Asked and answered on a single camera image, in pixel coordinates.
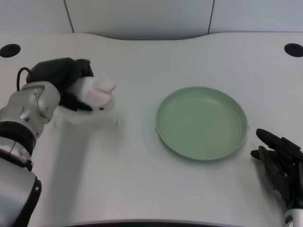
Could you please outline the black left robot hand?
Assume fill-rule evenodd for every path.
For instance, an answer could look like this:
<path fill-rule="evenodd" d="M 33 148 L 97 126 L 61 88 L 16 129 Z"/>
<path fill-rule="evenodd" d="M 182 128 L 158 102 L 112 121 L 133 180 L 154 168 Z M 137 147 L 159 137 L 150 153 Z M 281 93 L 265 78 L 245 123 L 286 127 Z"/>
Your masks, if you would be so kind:
<path fill-rule="evenodd" d="M 52 83 L 60 93 L 60 106 L 75 112 L 93 110 L 88 104 L 80 101 L 68 91 L 80 78 L 94 77 L 89 60 L 61 58 L 43 61 L 35 65 L 30 71 L 26 82 L 47 81 Z"/>

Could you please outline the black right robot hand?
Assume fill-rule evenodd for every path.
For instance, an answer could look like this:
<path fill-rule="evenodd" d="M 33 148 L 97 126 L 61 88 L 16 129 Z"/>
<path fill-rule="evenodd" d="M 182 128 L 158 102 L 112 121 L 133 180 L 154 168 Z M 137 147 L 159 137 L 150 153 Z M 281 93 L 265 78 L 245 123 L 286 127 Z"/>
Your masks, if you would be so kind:
<path fill-rule="evenodd" d="M 290 209 L 303 208 L 303 152 L 301 148 L 286 139 L 278 137 L 267 130 L 257 129 L 257 137 L 269 149 L 259 146 L 250 155 L 260 160 L 265 174 L 277 191 L 286 207 Z"/>

